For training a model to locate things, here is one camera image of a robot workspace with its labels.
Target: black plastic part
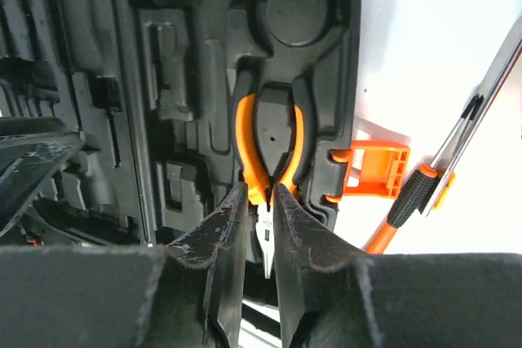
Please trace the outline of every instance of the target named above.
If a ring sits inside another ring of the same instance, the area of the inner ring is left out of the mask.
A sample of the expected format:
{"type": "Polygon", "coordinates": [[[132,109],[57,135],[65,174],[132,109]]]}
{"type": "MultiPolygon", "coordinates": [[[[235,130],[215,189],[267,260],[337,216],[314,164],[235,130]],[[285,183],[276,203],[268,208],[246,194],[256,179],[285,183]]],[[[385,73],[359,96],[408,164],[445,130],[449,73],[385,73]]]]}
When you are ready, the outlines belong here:
{"type": "Polygon", "coordinates": [[[328,8],[328,0],[267,0],[267,25],[283,44],[305,46],[326,31],[328,8]]]}
{"type": "Polygon", "coordinates": [[[147,244],[197,225],[241,180],[237,75],[251,72],[256,93],[302,78],[316,132],[300,197],[333,228],[323,195],[346,173],[328,156],[352,138],[360,3],[0,0],[0,111],[79,131],[83,149],[42,196],[147,244]]]}
{"type": "Polygon", "coordinates": [[[520,255],[365,254],[282,186],[274,214],[283,347],[520,346],[520,255]]]}
{"type": "Polygon", "coordinates": [[[57,119],[0,118],[0,230],[81,146],[78,134],[57,119]]]}
{"type": "Polygon", "coordinates": [[[1,245],[74,246],[79,244],[76,240],[63,236],[53,228],[50,228],[44,222],[29,217],[28,213],[30,210],[17,223],[16,227],[13,227],[12,230],[0,238],[1,245]],[[29,240],[31,239],[36,240],[36,244],[35,242],[30,242],[29,240]]]}
{"type": "Polygon", "coordinates": [[[317,137],[317,122],[316,110],[313,107],[313,100],[307,80],[304,77],[298,77],[292,84],[292,91],[294,93],[294,105],[298,107],[303,114],[304,123],[303,150],[301,151],[301,160],[299,161],[293,178],[293,183],[298,185],[304,180],[312,165],[317,137]]]}
{"type": "Polygon", "coordinates": [[[236,87],[234,88],[230,107],[230,124],[228,126],[232,135],[232,148],[234,155],[236,156],[237,164],[242,170],[243,162],[241,162],[241,159],[239,159],[239,147],[237,145],[236,139],[237,109],[242,99],[244,99],[247,95],[255,94],[256,88],[257,81],[255,75],[250,70],[243,70],[237,75],[236,87]]]}
{"type": "Polygon", "coordinates": [[[27,212],[29,217],[44,222],[71,240],[96,246],[139,244],[135,232],[137,227],[122,227],[103,214],[70,211],[72,207],[45,198],[34,201],[33,207],[27,212]]]}
{"type": "Polygon", "coordinates": [[[387,216],[388,224],[395,228],[405,224],[414,211],[421,208],[436,182],[437,178],[427,177],[415,170],[400,190],[399,197],[393,202],[387,216]]]}
{"type": "Polygon", "coordinates": [[[246,209],[240,185],[169,247],[2,247],[2,345],[237,346],[246,209]]]}
{"type": "Polygon", "coordinates": [[[295,128],[291,90],[265,86],[258,94],[255,135],[259,157],[271,178],[281,176],[288,164],[295,128]]]}

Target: white background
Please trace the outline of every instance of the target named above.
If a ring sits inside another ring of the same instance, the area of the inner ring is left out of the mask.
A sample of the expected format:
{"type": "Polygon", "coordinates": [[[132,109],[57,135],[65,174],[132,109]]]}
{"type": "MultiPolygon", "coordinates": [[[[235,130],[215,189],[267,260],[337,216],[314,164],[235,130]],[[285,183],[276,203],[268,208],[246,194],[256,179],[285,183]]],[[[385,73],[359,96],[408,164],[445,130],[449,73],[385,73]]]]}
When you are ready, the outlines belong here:
{"type": "MultiPolygon", "coordinates": [[[[412,170],[442,144],[522,0],[362,0],[356,114],[410,137],[412,170]]],[[[414,215],[387,253],[522,253],[522,64],[456,169],[442,208],[414,215]]],[[[335,232],[362,246],[392,202],[345,197],[335,232]]]]}

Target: orange plastic clip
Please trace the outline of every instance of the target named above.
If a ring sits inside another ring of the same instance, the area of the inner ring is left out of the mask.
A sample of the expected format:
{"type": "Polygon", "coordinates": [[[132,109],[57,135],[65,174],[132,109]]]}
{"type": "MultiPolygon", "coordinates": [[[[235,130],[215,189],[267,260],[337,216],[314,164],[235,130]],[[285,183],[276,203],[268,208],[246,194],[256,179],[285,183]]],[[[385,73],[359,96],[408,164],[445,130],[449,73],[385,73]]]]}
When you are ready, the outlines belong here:
{"type": "MultiPolygon", "coordinates": [[[[333,150],[332,159],[348,163],[344,179],[343,196],[380,196],[396,199],[409,159],[409,147],[404,144],[382,140],[355,140],[349,150],[333,150]],[[365,150],[359,185],[349,187],[347,181],[352,172],[355,150],[365,150]]],[[[339,203],[343,196],[325,196],[331,203],[339,203]]]]}
{"type": "MultiPolygon", "coordinates": [[[[442,177],[442,174],[444,174],[444,171],[439,172],[439,178],[442,177]]],[[[435,205],[433,205],[433,209],[437,210],[437,209],[440,208],[440,206],[442,205],[442,202],[444,201],[444,199],[448,195],[449,189],[453,186],[454,182],[455,182],[455,172],[453,172],[449,176],[449,180],[446,183],[446,186],[444,187],[444,189],[442,190],[442,193],[439,195],[439,198],[437,199],[435,205]]]]}

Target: tool case compartment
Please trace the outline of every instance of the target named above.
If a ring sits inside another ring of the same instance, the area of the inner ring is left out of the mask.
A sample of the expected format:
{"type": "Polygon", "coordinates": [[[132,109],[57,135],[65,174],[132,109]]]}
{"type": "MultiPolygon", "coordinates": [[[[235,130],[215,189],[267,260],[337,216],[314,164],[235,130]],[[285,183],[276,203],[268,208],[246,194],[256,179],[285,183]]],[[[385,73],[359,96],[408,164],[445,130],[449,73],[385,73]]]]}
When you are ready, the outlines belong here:
{"type": "Polygon", "coordinates": [[[271,176],[291,156],[292,84],[306,80],[316,126],[299,198],[333,228],[337,207],[324,195],[343,192],[347,165],[330,150],[350,145],[360,0],[0,5],[2,115],[58,117],[84,142],[29,214],[70,236],[92,218],[97,228],[79,237],[103,232],[101,244],[168,242],[194,227],[241,181],[230,107],[238,73],[250,70],[271,176]]]}

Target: metal rod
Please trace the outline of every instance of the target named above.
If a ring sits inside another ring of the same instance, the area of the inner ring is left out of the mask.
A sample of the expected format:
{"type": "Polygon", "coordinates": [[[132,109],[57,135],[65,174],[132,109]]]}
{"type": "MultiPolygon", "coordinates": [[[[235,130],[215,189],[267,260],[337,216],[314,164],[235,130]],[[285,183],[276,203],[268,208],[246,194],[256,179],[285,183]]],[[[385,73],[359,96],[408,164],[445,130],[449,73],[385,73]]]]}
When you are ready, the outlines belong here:
{"type": "Polygon", "coordinates": [[[439,164],[440,159],[442,159],[442,156],[443,156],[444,153],[446,152],[446,149],[448,149],[449,144],[453,141],[453,138],[454,138],[455,135],[457,134],[458,130],[460,130],[460,128],[461,128],[461,126],[462,126],[462,123],[463,123],[464,121],[465,121],[465,120],[464,120],[463,118],[459,118],[458,121],[457,121],[457,124],[455,124],[455,126],[453,127],[453,129],[451,130],[451,132],[449,132],[448,137],[447,137],[446,140],[442,143],[442,146],[440,147],[439,151],[435,154],[435,156],[434,156],[433,159],[431,160],[431,164],[430,164],[430,166],[431,166],[433,169],[436,169],[437,165],[439,164]]]}
{"type": "Polygon", "coordinates": [[[513,66],[515,65],[518,57],[520,55],[520,51],[522,50],[522,18],[519,18],[510,32],[507,34],[504,43],[500,47],[495,59],[493,60],[491,66],[489,67],[488,72],[486,73],[483,81],[480,83],[480,87],[482,86],[490,86],[488,88],[488,93],[484,97],[484,102],[479,108],[476,119],[472,122],[472,126],[469,127],[469,130],[462,136],[462,142],[458,144],[455,152],[449,162],[448,169],[445,171],[444,175],[439,181],[435,191],[430,197],[430,200],[427,202],[426,207],[424,208],[422,215],[428,216],[433,206],[435,205],[439,195],[444,190],[446,183],[449,180],[449,177],[455,170],[455,166],[460,161],[462,154],[466,151],[468,144],[470,143],[473,135],[478,129],[480,123],[484,119],[486,112],[491,107],[491,104],[497,97],[498,92],[502,88],[502,85],[506,81],[509,73],[511,72],[513,66]]]}
{"type": "Polygon", "coordinates": [[[464,107],[464,110],[462,111],[460,117],[458,118],[458,121],[457,121],[457,124],[455,124],[455,126],[453,127],[453,129],[451,130],[451,132],[449,132],[449,135],[448,137],[446,138],[446,140],[442,143],[442,146],[439,148],[439,151],[435,154],[435,156],[433,157],[433,159],[431,160],[431,164],[430,166],[433,168],[433,169],[437,169],[437,165],[439,164],[439,161],[442,159],[442,157],[444,156],[446,150],[448,149],[448,146],[453,142],[453,138],[455,137],[455,135],[457,134],[457,132],[460,131],[460,129],[462,128],[462,123],[464,121],[467,121],[468,120],[468,117],[470,116],[470,114],[472,115],[473,112],[476,112],[476,104],[477,102],[479,101],[479,95],[474,95],[472,96],[466,106],[464,107]]]}

